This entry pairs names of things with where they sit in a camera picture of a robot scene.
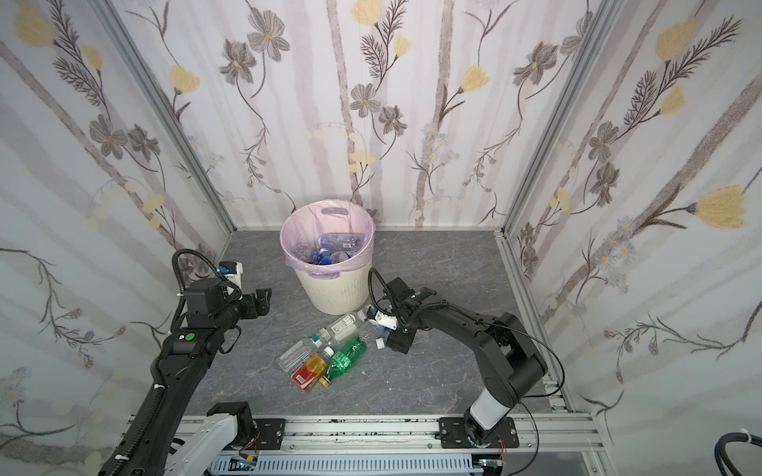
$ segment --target orange bottle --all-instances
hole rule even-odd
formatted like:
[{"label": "orange bottle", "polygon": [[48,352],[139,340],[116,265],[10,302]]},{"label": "orange bottle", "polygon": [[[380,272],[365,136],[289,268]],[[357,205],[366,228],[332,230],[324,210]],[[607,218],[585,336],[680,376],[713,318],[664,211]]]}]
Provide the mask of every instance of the orange bottle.
[{"label": "orange bottle", "polygon": [[326,347],[321,353],[313,354],[307,359],[302,368],[293,374],[291,379],[302,390],[308,391],[328,370],[333,354],[334,351],[331,347]]}]

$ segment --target trash can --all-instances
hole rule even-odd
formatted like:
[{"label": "trash can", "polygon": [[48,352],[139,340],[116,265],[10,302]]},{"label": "trash can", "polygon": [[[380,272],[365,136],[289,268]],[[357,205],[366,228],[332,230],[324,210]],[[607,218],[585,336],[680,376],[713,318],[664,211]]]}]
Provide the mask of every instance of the trash can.
[{"label": "trash can", "polygon": [[[373,218],[361,206],[343,200],[323,200],[303,206],[280,229],[286,264],[296,271],[309,300],[326,314],[354,311],[368,298],[368,270],[373,258]],[[320,266],[301,261],[293,249],[302,243],[316,246],[326,233],[364,235],[362,247],[350,259]]]}]

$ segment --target cable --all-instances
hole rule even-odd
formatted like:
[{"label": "cable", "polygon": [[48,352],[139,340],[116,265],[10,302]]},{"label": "cable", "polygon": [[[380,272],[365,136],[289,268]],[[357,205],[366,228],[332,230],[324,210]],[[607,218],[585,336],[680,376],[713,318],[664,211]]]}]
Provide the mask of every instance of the cable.
[{"label": "cable", "polygon": [[183,312],[183,308],[185,307],[185,278],[183,277],[183,273],[180,270],[180,263],[179,258],[183,254],[192,254],[195,257],[200,258],[211,270],[214,272],[215,276],[220,278],[221,280],[226,280],[226,278],[220,273],[220,271],[214,266],[214,264],[209,261],[209,258],[205,257],[203,254],[199,253],[196,250],[191,250],[190,248],[183,248],[181,250],[177,250],[172,255],[172,272],[174,273],[174,278],[178,281],[178,288],[180,289],[180,301],[178,302],[178,307],[174,310],[174,315],[172,316],[172,321],[169,326],[171,331],[176,331],[180,328],[182,324],[181,314]]},{"label": "cable", "polygon": [[539,452],[539,429],[537,428],[537,422],[534,420],[534,416],[532,415],[532,412],[529,411],[529,408],[527,408],[527,406],[523,404],[523,402],[519,402],[519,404],[521,404],[521,406],[524,407],[524,410],[527,411],[527,413],[529,414],[529,417],[532,419],[532,424],[534,425],[534,434],[536,435],[536,438],[537,438],[537,444],[534,447],[534,455],[532,455],[532,459],[529,460],[529,462],[526,463],[522,469],[518,471],[514,471],[512,473],[508,473],[506,474],[506,476],[514,476],[514,474],[519,474],[525,469],[529,468],[532,465],[532,463],[534,463],[535,458],[537,458],[537,453]]},{"label": "cable", "polygon": [[741,473],[730,461],[730,458],[728,458],[728,453],[725,452],[725,445],[734,441],[744,443],[749,442],[752,445],[762,447],[762,438],[749,433],[726,433],[725,435],[720,436],[715,445],[715,461],[717,462],[717,467],[719,468],[719,472],[722,473],[722,476],[728,476],[727,471],[725,471],[725,466],[728,467],[733,476],[741,476]]},{"label": "cable", "polygon": [[149,404],[148,411],[146,412],[146,416],[140,421],[140,425],[138,426],[138,430],[135,432],[135,436],[133,436],[133,439],[130,441],[130,444],[124,447],[124,451],[116,456],[121,456],[121,458],[117,458],[117,462],[114,463],[114,466],[111,468],[111,471],[108,473],[108,476],[116,476],[122,471],[122,468],[125,464],[133,457],[135,450],[140,445],[140,442],[142,442],[143,437],[146,435],[146,431],[148,431],[149,426],[151,426],[151,422],[156,416],[156,413],[158,412],[158,408],[162,405],[162,399],[164,398],[164,378],[162,377],[162,371],[158,367],[158,361],[161,359],[161,355],[157,356],[153,362],[151,362],[151,376],[153,377],[153,393],[151,395],[151,403]]},{"label": "cable", "polygon": [[392,314],[395,317],[398,317],[397,305],[394,303],[394,300],[391,299],[392,290],[391,288],[389,288],[389,285],[386,284],[386,281],[383,280],[383,278],[381,277],[381,273],[379,273],[379,271],[376,268],[370,268],[368,270],[368,293],[370,294],[370,302],[373,303],[373,307],[378,309],[379,311],[383,309],[381,306],[379,306],[378,301],[376,301],[376,297],[373,295],[373,276],[374,275],[376,276],[376,278],[378,278],[379,283],[381,283],[381,286],[383,287],[383,290],[386,293],[387,301],[389,301],[389,304],[392,305]]},{"label": "cable", "polygon": [[474,322],[478,322],[478,323],[480,323],[480,324],[491,324],[491,325],[494,325],[494,326],[497,326],[497,327],[502,327],[502,328],[504,328],[504,329],[508,329],[509,331],[513,331],[513,332],[517,332],[517,333],[519,333],[519,334],[525,335],[525,336],[529,337],[531,340],[534,340],[534,341],[535,341],[535,342],[537,342],[538,344],[540,344],[540,345],[542,345],[543,347],[545,347],[545,348],[548,350],[548,352],[550,352],[551,354],[553,354],[553,357],[555,357],[555,360],[556,360],[556,361],[559,363],[559,365],[561,366],[561,383],[559,384],[559,387],[558,387],[556,390],[554,390],[554,391],[552,391],[552,392],[550,392],[550,393],[548,393],[548,394],[545,394],[545,395],[524,395],[522,398],[539,398],[539,397],[550,397],[550,396],[552,396],[552,395],[555,395],[555,394],[557,394],[557,393],[559,393],[559,392],[561,391],[561,388],[562,388],[562,387],[564,386],[564,384],[566,383],[566,370],[564,369],[564,364],[561,362],[561,359],[559,358],[559,356],[557,356],[557,355],[555,354],[555,352],[553,352],[553,349],[551,349],[550,347],[548,347],[548,345],[547,345],[546,343],[542,342],[540,339],[538,339],[538,338],[536,338],[536,337],[534,337],[534,336],[530,336],[530,335],[529,335],[529,334],[527,334],[526,332],[523,332],[523,331],[519,331],[518,329],[513,329],[512,327],[509,327],[509,326],[507,326],[507,325],[503,324],[502,322],[494,322],[494,321],[493,321],[493,322],[489,322],[489,321],[483,321],[483,320],[482,320],[482,321],[480,321],[479,319],[474,319],[473,317],[469,316],[468,314],[466,314],[465,312],[461,311],[460,309],[458,309],[457,307],[455,307],[455,306],[453,306],[453,305],[449,305],[449,307],[450,307],[450,309],[453,309],[454,311],[456,311],[456,312],[458,312],[459,314],[461,314],[461,315],[463,315],[463,316],[467,317],[468,319],[471,319],[471,320],[472,320],[472,321],[474,321]]}]

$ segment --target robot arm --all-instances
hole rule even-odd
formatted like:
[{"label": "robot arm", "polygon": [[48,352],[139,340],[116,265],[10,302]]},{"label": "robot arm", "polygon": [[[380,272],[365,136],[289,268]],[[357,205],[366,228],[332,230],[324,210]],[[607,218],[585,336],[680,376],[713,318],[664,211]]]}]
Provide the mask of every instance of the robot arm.
[{"label": "robot arm", "polygon": [[386,346],[407,353],[417,330],[432,328],[473,351],[485,388],[464,415],[466,434],[473,446],[493,442],[498,423],[548,371],[537,347],[523,335],[521,321],[508,313],[496,318],[452,305],[429,288],[408,288],[400,278],[385,285],[385,295],[399,323]]}]

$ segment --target wall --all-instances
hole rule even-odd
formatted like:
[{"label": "wall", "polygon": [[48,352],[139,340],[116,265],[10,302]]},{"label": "wall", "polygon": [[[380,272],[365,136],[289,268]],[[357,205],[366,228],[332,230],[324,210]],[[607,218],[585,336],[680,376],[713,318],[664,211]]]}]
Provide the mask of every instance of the wall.
[{"label": "wall", "polygon": [[86,2],[0,12],[0,473],[95,474],[227,234]]},{"label": "wall", "polygon": [[598,2],[114,3],[237,225],[496,227]]},{"label": "wall", "polygon": [[760,44],[759,2],[626,2],[510,232],[622,476],[762,433]]}]

